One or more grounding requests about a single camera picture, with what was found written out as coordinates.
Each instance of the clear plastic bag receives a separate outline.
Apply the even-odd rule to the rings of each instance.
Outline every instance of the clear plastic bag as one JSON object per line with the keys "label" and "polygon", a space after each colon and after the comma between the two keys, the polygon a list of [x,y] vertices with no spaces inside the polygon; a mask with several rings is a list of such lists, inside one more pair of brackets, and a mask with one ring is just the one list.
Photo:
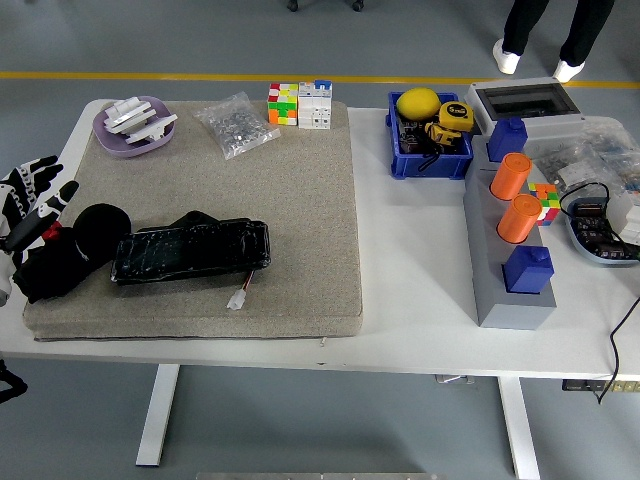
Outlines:
{"label": "clear plastic bag", "polygon": [[257,112],[244,92],[193,116],[213,134],[227,160],[280,136],[280,130]]}
{"label": "clear plastic bag", "polygon": [[[638,190],[640,147],[633,137],[613,118],[586,119],[572,145],[536,156],[532,159],[535,165],[560,195],[589,182],[605,183],[613,195]],[[602,196],[602,189],[588,186],[580,194]]]}

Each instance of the blue block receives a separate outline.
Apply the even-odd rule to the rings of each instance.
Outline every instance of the blue block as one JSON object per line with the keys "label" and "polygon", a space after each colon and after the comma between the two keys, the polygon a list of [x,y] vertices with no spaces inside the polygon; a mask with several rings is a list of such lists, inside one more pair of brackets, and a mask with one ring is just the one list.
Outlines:
{"label": "blue block", "polygon": [[527,129],[518,117],[501,118],[493,129],[487,151],[489,161],[502,162],[507,153],[521,153],[527,142]]}
{"label": "blue block", "polygon": [[509,293],[540,293],[553,275],[547,247],[518,245],[503,266]]}
{"label": "blue block", "polygon": [[316,88],[324,87],[325,90],[329,90],[331,88],[331,80],[316,80],[314,84]]}

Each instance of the orange cylinder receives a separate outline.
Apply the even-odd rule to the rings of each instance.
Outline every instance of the orange cylinder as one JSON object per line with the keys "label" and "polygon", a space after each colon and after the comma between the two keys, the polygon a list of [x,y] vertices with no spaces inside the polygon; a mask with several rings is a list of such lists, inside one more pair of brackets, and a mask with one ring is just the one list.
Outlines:
{"label": "orange cylinder", "polygon": [[498,235],[505,242],[524,242],[541,213],[542,204],[536,197],[524,193],[516,195],[498,223]]}
{"label": "orange cylinder", "polygon": [[522,153],[507,153],[502,159],[489,190],[500,200],[511,200],[527,180],[533,162]]}

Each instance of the yellow ball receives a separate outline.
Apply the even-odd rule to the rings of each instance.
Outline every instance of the yellow ball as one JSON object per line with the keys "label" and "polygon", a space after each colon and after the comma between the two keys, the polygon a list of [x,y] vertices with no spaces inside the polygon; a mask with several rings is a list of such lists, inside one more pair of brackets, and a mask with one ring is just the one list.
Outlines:
{"label": "yellow ball", "polygon": [[434,117],[441,105],[438,94],[426,87],[407,90],[396,101],[398,113],[413,122]]}

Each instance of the table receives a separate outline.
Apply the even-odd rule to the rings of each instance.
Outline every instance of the table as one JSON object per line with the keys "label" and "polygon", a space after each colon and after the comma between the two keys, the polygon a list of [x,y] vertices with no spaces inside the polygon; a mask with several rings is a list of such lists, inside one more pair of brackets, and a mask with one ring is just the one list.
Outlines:
{"label": "table", "polygon": [[[108,100],[89,103],[60,155],[52,188],[73,177]],[[557,309],[536,331],[480,328],[462,207],[464,182],[395,180],[386,110],[349,109],[364,324],[355,337],[296,340],[34,342],[16,289],[2,310],[6,356],[158,363],[138,463],[159,459],[180,364],[494,376],[519,478],[539,478],[520,377],[608,378],[609,333],[640,292],[637,268],[605,268],[573,248],[562,222],[542,230]],[[640,380],[640,322],[616,335],[620,380]]]}

